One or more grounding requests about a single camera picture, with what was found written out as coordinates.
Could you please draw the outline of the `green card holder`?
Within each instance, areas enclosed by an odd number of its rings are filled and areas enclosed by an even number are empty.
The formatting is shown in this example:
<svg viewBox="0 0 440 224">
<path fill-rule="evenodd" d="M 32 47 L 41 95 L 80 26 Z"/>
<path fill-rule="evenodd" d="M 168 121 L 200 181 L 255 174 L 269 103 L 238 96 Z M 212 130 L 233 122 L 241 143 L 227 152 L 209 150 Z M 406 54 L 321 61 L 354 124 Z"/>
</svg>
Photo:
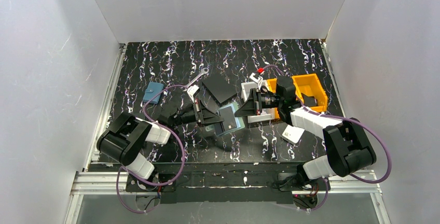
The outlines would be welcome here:
<svg viewBox="0 0 440 224">
<path fill-rule="evenodd" d="M 242 117 L 235 117 L 235 112 L 239 106 L 237 102 L 225 105 L 217 110 L 217 114 L 224 120 L 220 123 L 215 123 L 204 127 L 207 132 L 214 133 L 215 136 L 223 136 L 237 130 L 245 128 L 244 120 Z"/>
</svg>

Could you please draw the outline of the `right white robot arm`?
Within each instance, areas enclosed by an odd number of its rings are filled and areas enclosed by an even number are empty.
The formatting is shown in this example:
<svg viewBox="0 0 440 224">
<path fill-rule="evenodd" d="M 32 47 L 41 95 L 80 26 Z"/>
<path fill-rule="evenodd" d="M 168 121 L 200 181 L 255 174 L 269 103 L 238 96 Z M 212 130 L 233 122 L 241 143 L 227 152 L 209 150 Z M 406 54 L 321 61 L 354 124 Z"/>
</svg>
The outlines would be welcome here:
<svg viewBox="0 0 440 224">
<path fill-rule="evenodd" d="M 377 161 L 364 129 L 354 119 L 325 117 L 303 106 L 296 95 L 292 77 L 277 78 L 275 92 L 265 87 L 251 88 L 248 99 L 235 112 L 235 117 L 259 115 L 264 108 L 277 109 L 282 121 L 324 141 L 324 156 L 297 166 L 297 173 L 293 176 L 297 183 L 333 175 L 345 177 Z"/>
</svg>

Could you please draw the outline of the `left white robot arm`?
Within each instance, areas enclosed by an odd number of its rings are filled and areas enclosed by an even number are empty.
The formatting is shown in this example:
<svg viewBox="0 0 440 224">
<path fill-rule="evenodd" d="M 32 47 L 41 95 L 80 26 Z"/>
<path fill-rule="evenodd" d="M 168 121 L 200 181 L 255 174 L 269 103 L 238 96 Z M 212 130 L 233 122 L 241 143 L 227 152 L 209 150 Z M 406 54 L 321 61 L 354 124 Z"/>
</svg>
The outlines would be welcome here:
<svg viewBox="0 0 440 224">
<path fill-rule="evenodd" d="M 154 166 L 141 154 L 146 142 L 165 145 L 170 139 L 171 128 L 181 124 L 196 123 L 204 127 L 220 123 L 223 117 L 195 100 L 169 116 L 160 115 L 156 121 L 147 121 L 123 112 L 98 138 L 97 150 L 119 162 L 129 172 L 141 179 L 149 179 Z"/>
</svg>

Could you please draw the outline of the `dark grey credit card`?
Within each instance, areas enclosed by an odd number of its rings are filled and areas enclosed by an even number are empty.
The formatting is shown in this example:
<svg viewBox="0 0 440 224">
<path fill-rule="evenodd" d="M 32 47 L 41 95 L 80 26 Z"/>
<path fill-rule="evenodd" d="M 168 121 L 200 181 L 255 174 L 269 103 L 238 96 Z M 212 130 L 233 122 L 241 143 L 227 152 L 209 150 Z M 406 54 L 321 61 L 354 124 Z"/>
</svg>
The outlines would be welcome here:
<svg viewBox="0 0 440 224">
<path fill-rule="evenodd" d="M 215 126 L 215 133 L 217 136 L 224 135 L 238 127 L 234 116 L 235 109 L 232 106 L 220 108 L 217 113 L 224 118 L 223 122 L 218 123 Z"/>
</svg>

